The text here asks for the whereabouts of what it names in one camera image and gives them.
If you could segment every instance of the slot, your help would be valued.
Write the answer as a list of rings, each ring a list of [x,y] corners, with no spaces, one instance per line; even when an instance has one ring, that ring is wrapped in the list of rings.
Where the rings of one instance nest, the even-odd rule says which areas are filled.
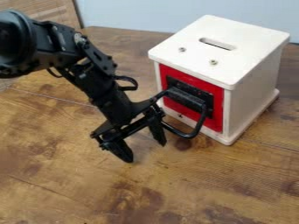
[[[234,45],[221,43],[220,41],[210,39],[210,38],[201,38],[201,42],[206,45],[217,46],[218,48],[228,50],[228,51],[233,51],[237,49],[237,47]]]

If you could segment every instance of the screw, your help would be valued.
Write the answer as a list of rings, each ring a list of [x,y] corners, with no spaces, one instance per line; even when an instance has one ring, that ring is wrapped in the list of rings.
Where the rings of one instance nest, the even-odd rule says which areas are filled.
[[[185,53],[186,51],[188,51],[188,49],[186,49],[185,47],[181,47],[181,48],[180,48],[180,52],[181,52],[181,53]]]
[[[218,62],[216,59],[213,59],[213,60],[210,61],[210,64],[212,64],[213,66],[217,66],[217,65],[220,64],[220,62]]]

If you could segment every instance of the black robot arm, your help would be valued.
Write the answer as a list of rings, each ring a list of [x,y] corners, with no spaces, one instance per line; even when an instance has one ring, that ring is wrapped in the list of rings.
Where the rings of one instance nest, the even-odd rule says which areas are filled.
[[[118,76],[117,68],[113,57],[71,27],[35,21],[17,10],[0,12],[0,78],[15,78],[42,69],[55,77],[65,77],[87,94],[107,118],[91,137],[103,150],[131,163],[134,153],[125,141],[127,137],[149,127],[161,145],[166,145],[165,129],[181,137],[193,138],[200,134],[206,117],[213,116],[213,109],[194,87],[178,80],[170,80],[169,89],[151,99],[131,102],[126,91],[137,90],[138,83],[134,78]],[[119,86],[118,80],[129,81],[130,86]],[[181,132],[163,121],[165,112],[157,102],[165,96],[201,113],[192,133]],[[141,114],[143,117],[133,122]]]

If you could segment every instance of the white box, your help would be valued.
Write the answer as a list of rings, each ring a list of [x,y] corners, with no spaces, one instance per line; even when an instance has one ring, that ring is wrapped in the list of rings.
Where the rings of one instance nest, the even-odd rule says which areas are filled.
[[[226,145],[234,144],[278,97],[281,55],[289,39],[286,32],[205,16],[149,52],[159,91],[167,88],[170,75],[214,95],[216,114],[201,131]],[[190,112],[167,103],[161,101],[166,113],[194,127]]]

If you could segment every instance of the wood grain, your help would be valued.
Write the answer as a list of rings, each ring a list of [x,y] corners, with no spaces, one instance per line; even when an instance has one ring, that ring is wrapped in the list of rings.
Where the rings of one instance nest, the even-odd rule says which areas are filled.
[[[133,98],[150,97],[155,71],[146,52],[170,34],[86,32],[114,55],[119,73],[138,78]],[[285,50],[280,100],[233,146],[167,133],[162,147],[143,129],[127,139],[134,164],[90,139],[105,118],[86,95],[46,72],[23,77],[0,94],[0,223],[297,224],[297,53],[297,46]]]

